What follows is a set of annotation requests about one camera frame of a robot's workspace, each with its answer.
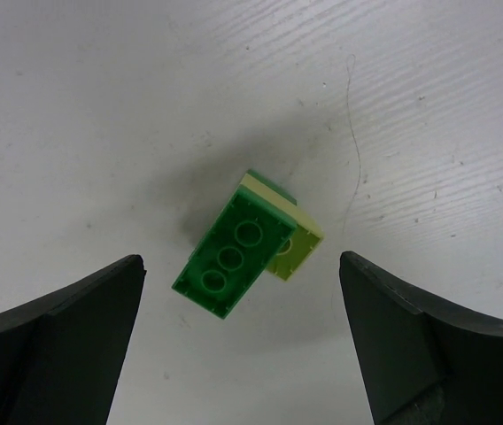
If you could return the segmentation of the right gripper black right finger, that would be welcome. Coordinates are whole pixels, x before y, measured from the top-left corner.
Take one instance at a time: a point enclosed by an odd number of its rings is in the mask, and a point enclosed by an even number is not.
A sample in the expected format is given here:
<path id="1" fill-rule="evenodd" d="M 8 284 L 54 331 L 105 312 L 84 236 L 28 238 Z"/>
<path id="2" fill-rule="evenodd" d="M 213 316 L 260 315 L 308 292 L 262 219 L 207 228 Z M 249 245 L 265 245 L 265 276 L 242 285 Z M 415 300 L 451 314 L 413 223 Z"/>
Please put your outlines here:
<path id="1" fill-rule="evenodd" d="M 503 320 L 457 305 L 353 251 L 340 259 L 376 424 L 503 424 Z"/>

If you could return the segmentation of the dark green long lego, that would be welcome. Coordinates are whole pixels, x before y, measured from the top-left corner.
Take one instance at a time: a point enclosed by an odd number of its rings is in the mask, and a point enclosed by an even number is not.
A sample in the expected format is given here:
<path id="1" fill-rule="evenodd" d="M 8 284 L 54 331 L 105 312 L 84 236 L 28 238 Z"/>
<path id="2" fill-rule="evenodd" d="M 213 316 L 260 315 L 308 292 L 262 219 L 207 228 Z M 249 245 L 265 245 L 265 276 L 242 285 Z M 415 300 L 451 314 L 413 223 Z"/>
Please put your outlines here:
<path id="1" fill-rule="evenodd" d="M 274 182 L 248 170 L 172 289 L 226 318 L 297 230 L 286 211 L 296 205 Z"/>

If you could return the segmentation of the lime lego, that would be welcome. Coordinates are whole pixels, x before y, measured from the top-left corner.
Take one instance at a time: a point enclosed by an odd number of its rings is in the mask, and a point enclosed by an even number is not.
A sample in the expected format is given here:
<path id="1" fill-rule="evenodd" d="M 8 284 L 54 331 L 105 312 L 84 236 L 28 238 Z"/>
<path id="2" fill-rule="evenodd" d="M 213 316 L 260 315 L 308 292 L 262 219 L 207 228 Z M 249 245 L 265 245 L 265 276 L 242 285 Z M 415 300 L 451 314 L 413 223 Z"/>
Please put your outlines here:
<path id="1" fill-rule="evenodd" d="M 298 206 L 296 198 L 264 175 L 249 169 L 240 183 L 297 222 L 293 234 L 267 265 L 268 272 L 288 281 L 318 247 L 324 238 L 323 231 L 314 218 Z"/>

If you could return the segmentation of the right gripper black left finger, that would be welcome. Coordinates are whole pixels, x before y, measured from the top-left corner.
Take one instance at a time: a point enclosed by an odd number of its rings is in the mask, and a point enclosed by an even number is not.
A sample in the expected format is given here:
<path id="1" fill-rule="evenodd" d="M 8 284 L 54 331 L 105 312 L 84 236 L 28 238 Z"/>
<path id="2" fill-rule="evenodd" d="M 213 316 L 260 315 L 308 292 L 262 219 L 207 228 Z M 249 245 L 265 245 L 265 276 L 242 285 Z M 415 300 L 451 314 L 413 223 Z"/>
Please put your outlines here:
<path id="1" fill-rule="evenodd" d="M 105 424 L 146 271 L 129 255 L 0 313 L 0 424 Z"/>

